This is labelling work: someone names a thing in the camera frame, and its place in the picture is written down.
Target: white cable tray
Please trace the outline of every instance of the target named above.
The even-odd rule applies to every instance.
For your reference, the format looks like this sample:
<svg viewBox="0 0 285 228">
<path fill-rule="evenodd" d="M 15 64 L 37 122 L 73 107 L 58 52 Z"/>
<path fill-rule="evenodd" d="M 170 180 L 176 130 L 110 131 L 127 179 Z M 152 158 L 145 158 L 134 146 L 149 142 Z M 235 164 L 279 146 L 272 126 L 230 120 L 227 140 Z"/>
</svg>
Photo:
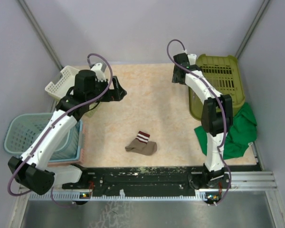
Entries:
<svg viewBox="0 0 285 228">
<path fill-rule="evenodd" d="M 79 191 L 54 191 L 53 197 L 57 201 L 203 201 L 206 200 L 206 193 L 195 192 L 195 196 L 173 196 L 173 197 L 126 197 L 121 190 L 120 196 L 101 196 L 81 199 L 80 195 L 85 192 Z M 31 193 L 29 200 L 51 200 L 50 192 L 40 196 Z"/>
</svg>

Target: speckled floor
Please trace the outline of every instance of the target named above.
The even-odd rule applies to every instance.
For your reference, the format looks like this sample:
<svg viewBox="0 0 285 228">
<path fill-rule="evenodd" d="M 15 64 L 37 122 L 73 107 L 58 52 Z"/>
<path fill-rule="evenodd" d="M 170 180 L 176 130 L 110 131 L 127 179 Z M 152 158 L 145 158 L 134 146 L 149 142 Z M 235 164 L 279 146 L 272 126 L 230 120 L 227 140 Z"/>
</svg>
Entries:
<svg viewBox="0 0 285 228">
<path fill-rule="evenodd" d="M 114 65 L 112 69 L 128 95 L 120 102 L 101 103 L 91 118 L 83 118 L 86 129 L 83 165 L 202 165 L 206 157 L 194 132 L 200 122 L 189 113 L 188 87 L 171 83 L 173 64 Z M 138 131 L 150 134 L 150 140 L 157 142 L 154 155 L 125 151 L 124 147 Z M 227 160 L 229 165 L 255 163 L 250 147 L 244 157 Z"/>
</svg>

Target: striped sock cuff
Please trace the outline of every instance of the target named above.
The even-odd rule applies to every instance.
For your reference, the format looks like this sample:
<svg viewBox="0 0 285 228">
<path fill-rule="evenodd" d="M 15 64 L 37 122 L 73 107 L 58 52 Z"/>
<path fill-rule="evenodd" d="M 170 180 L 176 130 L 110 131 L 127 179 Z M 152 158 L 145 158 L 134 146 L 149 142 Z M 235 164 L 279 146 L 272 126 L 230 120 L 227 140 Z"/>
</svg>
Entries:
<svg viewBox="0 0 285 228">
<path fill-rule="evenodd" d="M 139 131 L 138 134 L 137 134 L 137 136 L 136 136 L 136 139 L 137 139 L 138 141 L 140 141 L 141 143 L 145 143 L 145 144 L 148 143 L 149 138 L 150 138 L 150 135 L 149 135 L 149 134 L 147 134 L 147 133 L 145 133 L 145 132 L 141 132 L 141 131 Z"/>
</svg>

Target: metal floor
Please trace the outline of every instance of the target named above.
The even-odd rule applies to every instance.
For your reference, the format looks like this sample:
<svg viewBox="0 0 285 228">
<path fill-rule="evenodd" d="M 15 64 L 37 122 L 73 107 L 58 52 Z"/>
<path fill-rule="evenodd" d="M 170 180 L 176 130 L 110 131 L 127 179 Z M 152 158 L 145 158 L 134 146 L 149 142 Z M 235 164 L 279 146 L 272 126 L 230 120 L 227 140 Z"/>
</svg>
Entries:
<svg viewBox="0 0 285 228">
<path fill-rule="evenodd" d="M 218 207 L 204 202 L 91 201 L 61 208 L 29 201 L 21 228 L 273 228 L 264 192 L 230 192 Z"/>
</svg>

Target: green plastic basket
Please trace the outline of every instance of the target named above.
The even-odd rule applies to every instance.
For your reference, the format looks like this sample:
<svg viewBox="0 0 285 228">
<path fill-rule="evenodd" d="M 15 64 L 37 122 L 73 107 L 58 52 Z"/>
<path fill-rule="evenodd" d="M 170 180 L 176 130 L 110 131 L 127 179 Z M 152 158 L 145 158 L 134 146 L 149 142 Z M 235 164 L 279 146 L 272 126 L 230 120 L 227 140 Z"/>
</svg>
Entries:
<svg viewBox="0 0 285 228">
<path fill-rule="evenodd" d="M 245 94 L 238 68 L 238 61 L 233 56 L 218 57 L 200 55 L 196 60 L 205 78 L 222 94 L 232 97 L 233 116 L 235 116 L 245 102 Z M 198 96 L 189 88 L 189 107 L 191 115 L 201 120 L 203 104 Z"/>
</svg>

